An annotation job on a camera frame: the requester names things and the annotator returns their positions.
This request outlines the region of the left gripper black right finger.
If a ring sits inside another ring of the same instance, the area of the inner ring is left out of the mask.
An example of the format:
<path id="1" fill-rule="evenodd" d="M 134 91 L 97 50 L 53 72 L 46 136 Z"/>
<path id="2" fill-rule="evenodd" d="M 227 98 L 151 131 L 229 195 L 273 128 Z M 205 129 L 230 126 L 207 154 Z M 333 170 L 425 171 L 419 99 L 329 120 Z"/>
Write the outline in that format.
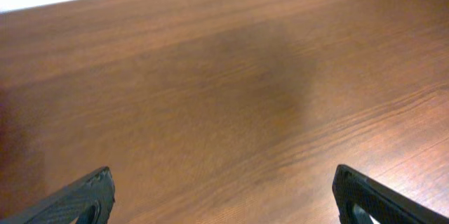
<path id="1" fill-rule="evenodd" d="M 332 185 L 341 224 L 448 224 L 448 218 L 350 166 L 337 166 Z"/>

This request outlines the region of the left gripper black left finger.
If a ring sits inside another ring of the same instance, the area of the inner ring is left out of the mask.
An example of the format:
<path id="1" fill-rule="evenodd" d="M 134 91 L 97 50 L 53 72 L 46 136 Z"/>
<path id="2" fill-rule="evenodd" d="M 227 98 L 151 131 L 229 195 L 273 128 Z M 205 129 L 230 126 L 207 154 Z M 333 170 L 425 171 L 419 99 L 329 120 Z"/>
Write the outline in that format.
<path id="1" fill-rule="evenodd" d="M 110 168 L 100 167 L 1 224 L 107 224 L 115 203 Z"/>

